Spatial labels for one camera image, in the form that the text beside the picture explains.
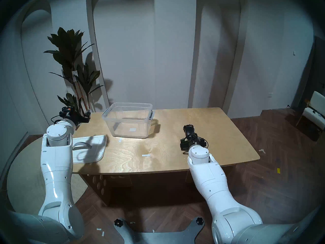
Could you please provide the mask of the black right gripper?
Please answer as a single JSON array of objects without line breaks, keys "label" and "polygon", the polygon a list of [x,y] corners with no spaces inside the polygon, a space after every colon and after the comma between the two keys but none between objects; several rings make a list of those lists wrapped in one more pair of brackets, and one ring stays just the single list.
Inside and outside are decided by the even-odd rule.
[{"label": "black right gripper", "polygon": [[194,140],[188,140],[188,137],[180,140],[181,151],[189,151],[192,146],[199,145],[206,148],[206,140],[194,134]]}]

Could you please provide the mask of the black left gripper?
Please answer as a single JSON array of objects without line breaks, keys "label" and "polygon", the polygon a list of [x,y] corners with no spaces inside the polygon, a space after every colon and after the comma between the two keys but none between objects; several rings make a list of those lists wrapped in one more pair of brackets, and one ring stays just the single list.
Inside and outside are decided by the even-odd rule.
[{"label": "black left gripper", "polygon": [[91,117],[91,110],[87,110],[84,116],[79,114],[74,107],[62,107],[60,111],[60,117],[63,119],[69,119],[74,124],[89,123]]}]

